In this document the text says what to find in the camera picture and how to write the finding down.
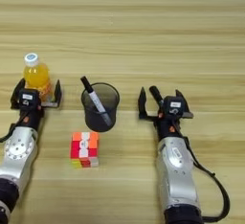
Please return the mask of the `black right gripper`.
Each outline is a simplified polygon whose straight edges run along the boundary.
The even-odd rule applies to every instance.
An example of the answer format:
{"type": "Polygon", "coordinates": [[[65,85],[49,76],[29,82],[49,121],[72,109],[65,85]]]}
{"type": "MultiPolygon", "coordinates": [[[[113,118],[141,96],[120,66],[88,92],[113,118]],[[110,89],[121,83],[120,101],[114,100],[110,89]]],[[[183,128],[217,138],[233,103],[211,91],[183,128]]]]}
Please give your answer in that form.
{"type": "Polygon", "coordinates": [[[145,89],[141,89],[140,96],[138,98],[138,108],[140,113],[139,119],[153,122],[157,130],[159,140],[162,140],[166,137],[182,138],[183,135],[180,132],[180,120],[193,118],[193,114],[189,111],[188,102],[184,95],[178,89],[175,90],[175,94],[176,97],[180,97],[184,101],[185,112],[182,115],[164,114],[163,112],[160,112],[157,116],[148,116],[145,110],[145,89]]]}

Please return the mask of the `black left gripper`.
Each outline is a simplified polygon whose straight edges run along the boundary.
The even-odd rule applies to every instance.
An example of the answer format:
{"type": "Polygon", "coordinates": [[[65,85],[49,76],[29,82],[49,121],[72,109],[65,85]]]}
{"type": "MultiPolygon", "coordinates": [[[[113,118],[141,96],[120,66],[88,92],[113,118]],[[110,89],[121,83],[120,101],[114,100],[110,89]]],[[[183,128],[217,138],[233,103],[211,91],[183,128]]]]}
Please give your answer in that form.
{"type": "Polygon", "coordinates": [[[19,120],[16,123],[11,124],[11,129],[15,129],[18,126],[23,126],[37,130],[41,119],[44,117],[45,109],[59,108],[62,95],[60,81],[58,80],[56,82],[54,92],[55,102],[42,102],[36,107],[20,105],[21,93],[25,89],[25,84],[26,81],[22,78],[15,86],[11,95],[11,106],[14,106],[13,109],[19,111],[19,120]]]}

